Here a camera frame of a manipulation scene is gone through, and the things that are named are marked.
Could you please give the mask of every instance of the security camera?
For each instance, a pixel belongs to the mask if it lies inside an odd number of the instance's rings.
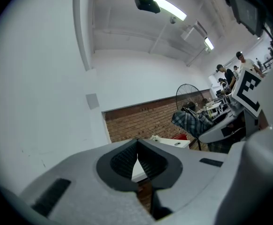
[[[135,0],[136,6],[140,10],[152,12],[152,13],[159,13],[160,8],[157,2],[154,0]]]
[[[171,24],[175,24],[176,21],[177,21],[177,17],[174,17],[174,16],[171,16],[171,17],[170,17],[170,23],[171,23]]]

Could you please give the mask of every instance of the plaid shirt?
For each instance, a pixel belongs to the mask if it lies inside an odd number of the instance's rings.
[[[181,127],[197,139],[202,133],[213,126],[213,121],[209,118],[207,111],[196,114],[190,109],[188,109],[188,112],[174,112],[172,123]]]

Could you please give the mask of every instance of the person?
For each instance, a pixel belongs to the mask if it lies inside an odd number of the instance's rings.
[[[263,69],[263,65],[262,63],[260,62],[260,60],[258,60],[258,58],[255,58],[257,60],[257,64],[259,66],[259,69],[262,70]]]
[[[236,79],[239,78],[239,71],[238,71],[238,67],[237,66],[234,66],[234,75],[235,75]]]
[[[248,68],[253,71],[254,69],[260,77],[264,77],[262,71],[254,64],[254,61],[252,61],[251,59],[245,59],[241,52],[237,52],[235,55],[238,60],[241,61],[240,70],[242,70],[242,68]]]
[[[218,64],[217,65],[217,70],[216,72],[222,72],[224,73],[224,76],[227,80],[227,83],[229,85],[229,88],[232,89],[235,85],[235,82],[236,82],[236,78],[235,78],[235,75],[234,73],[229,69],[229,68],[224,68],[221,64]]]
[[[223,86],[223,90],[221,91],[222,94],[229,94],[231,92],[231,89],[226,79],[219,78],[218,82]]]

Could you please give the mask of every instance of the electric fan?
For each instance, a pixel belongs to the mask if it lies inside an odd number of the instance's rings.
[[[206,103],[207,99],[193,85],[183,84],[176,92],[176,106],[178,110],[181,110],[182,107],[187,107],[197,112],[203,109]]]

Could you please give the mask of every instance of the ceiling light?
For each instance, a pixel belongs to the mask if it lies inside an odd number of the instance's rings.
[[[183,20],[187,17],[187,15],[181,11],[179,8],[175,7],[172,3],[169,3],[166,0],[154,0],[157,4],[167,10],[168,12],[172,13],[174,16],[178,17],[180,20]]]
[[[209,38],[205,39],[205,44],[208,45],[208,47],[212,50],[213,49],[213,45],[211,43],[211,41],[209,40]]]

